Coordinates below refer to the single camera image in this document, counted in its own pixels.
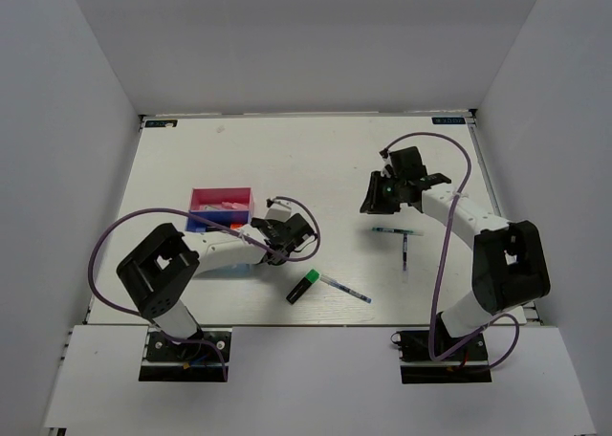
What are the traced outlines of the green gel pen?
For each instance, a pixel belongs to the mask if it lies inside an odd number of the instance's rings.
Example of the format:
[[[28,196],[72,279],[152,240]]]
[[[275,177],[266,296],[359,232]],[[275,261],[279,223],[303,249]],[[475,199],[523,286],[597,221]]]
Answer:
[[[374,227],[371,229],[374,232],[380,233],[393,233],[408,236],[424,236],[425,232],[419,229],[398,229],[398,228],[385,228],[385,227]]]

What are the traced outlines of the blue gel pen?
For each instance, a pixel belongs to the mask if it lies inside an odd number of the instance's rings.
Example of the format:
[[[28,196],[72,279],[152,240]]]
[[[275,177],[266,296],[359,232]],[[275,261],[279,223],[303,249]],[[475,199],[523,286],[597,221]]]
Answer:
[[[363,301],[363,302],[365,302],[367,304],[370,304],[372,302],[372,299],[370,297],[368,297],[368,296],[366,296],[364,294],[361,294],[361,293],[359,293],[359,292],[357,292],[357,291],[347,287],[346,285],[344,285],[342,283],[339,283],[336,279],[334,279],[332,277],[329,277],[328,275],[321,274],[319,276],[319,279],[323,283],[327,284],[328,286],[330,286],[332,288],[335,288],[335,289],[337,289],[337,290],[339,290],[339,291],[341,291],[343,293],[349,294],[349,295],[353,296],[354,298],[356,298],[356,299],[358,299],[360,301]]]

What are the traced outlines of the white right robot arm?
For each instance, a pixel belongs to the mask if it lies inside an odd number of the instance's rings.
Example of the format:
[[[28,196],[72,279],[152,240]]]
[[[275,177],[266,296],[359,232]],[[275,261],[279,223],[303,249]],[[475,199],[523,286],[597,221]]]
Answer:
[[[512,222],[488,212],[441,173],[430,174],[417,147],[381,153],[385,163],[377,189],[386,214],[401,205],[445,227],[434,291],[441,291],[448,247],[458,237],[472,252],[470,289],[445,310],[431,307],[428,353],[438,361],[456,357],[467,342],[515,307],[551,291],[539,231],[528,220]]]

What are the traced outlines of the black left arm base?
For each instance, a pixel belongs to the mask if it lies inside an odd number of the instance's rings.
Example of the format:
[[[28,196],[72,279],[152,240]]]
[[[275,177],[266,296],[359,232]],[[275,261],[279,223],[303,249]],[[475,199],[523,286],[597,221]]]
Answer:
[[[209,345],[177,344],[150,330],[145,338],[140,382],[225,382],[230,368],[231,330],[204,330],[203,339],[219,350],[223,361]]]

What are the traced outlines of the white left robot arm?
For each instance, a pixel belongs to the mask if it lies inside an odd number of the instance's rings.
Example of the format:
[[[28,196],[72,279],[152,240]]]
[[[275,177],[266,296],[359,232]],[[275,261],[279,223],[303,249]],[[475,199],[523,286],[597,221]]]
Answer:
[[[286,196],[269,199],[264,217],[254,217],[237,229],[166,207],[134,211],[116,224],[155,213],[184,216],[212,228],[204,233],[181,232],[171,223],[162,223],[117,266],[117,276],[137,316],[168,335],[169,347],[183,359],[193,358],[202,347],[201,329],[182,301],[195,275],[236,265],[300,262],[296,256],[300,248],[311,239],[320,242],[315,216],[298,200]]]

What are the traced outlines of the green cap black highlighter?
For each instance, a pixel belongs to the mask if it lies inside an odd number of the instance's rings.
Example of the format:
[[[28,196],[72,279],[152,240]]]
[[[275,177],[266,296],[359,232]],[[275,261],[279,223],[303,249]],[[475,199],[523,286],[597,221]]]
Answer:
[[[320,273],[316,270],[308,271],[287,294],[286,300],[295,304],[318,281]]]

